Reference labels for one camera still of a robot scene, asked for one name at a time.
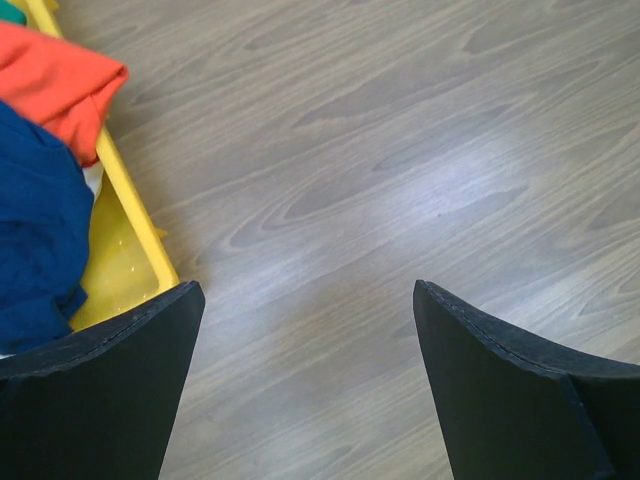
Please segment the yellow plastic bin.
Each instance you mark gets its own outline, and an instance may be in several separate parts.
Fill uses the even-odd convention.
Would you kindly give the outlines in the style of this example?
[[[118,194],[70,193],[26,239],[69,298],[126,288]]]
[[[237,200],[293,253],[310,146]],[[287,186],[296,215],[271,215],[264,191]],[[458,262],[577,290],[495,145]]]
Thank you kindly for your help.
[[[84,330],[123,314],[178,285],[176,271],[108,129],[96,153],[104,168],[81,281],[87,299],[69,321]]]

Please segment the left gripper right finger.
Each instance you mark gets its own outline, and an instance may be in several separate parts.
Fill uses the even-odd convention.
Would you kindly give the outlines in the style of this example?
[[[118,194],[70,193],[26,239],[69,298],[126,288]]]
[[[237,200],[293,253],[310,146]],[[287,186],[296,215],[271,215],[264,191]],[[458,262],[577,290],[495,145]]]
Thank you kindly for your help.
[[[423,362],[457,479],[635,479],[639,368],[586,354],[418,281]]]

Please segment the orange t shirt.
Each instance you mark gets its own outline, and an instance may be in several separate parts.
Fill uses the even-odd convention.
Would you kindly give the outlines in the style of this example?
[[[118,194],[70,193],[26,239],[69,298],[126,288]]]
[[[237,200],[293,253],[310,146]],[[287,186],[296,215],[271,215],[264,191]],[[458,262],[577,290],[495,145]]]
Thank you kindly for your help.
[[[96,144],[126,65],[32,28],[1,23],[1,100],[63,141],[78,163]]]

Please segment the green t shirt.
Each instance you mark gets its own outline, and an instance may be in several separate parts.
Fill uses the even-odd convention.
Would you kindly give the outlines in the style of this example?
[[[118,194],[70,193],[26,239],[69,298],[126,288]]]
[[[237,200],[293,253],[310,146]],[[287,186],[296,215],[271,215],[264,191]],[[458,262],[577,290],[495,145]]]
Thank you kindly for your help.
[[[17,25],[27,25],[25,13],[7,0],[0,0],[0,19]]]

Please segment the white cloth piece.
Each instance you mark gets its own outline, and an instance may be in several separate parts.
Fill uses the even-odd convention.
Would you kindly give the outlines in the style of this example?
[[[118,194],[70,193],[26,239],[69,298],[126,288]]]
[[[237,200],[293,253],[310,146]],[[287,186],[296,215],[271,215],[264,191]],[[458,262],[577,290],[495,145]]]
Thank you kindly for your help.
[[[84,165],[82,167],[82,173],[84,180],[88,188],[93,194],[94,200],[97,200],[103,183],[104,167],[99,159],[90,165]]]

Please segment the navy blue t shirt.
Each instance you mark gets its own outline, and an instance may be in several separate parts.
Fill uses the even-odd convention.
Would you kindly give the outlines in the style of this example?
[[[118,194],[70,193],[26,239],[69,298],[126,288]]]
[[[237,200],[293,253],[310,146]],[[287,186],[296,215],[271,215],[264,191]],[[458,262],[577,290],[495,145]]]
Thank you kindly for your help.
[[[94,195],[68,147],[1,106],[1,354],[69,335]]]

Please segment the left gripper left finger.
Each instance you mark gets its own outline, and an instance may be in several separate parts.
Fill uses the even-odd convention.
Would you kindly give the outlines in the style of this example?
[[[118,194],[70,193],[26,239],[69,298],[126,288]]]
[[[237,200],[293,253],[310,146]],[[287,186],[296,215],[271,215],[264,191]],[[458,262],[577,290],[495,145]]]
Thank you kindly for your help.
[[[204,308],[184,282],[3,359],[2,478],[158,478]]]

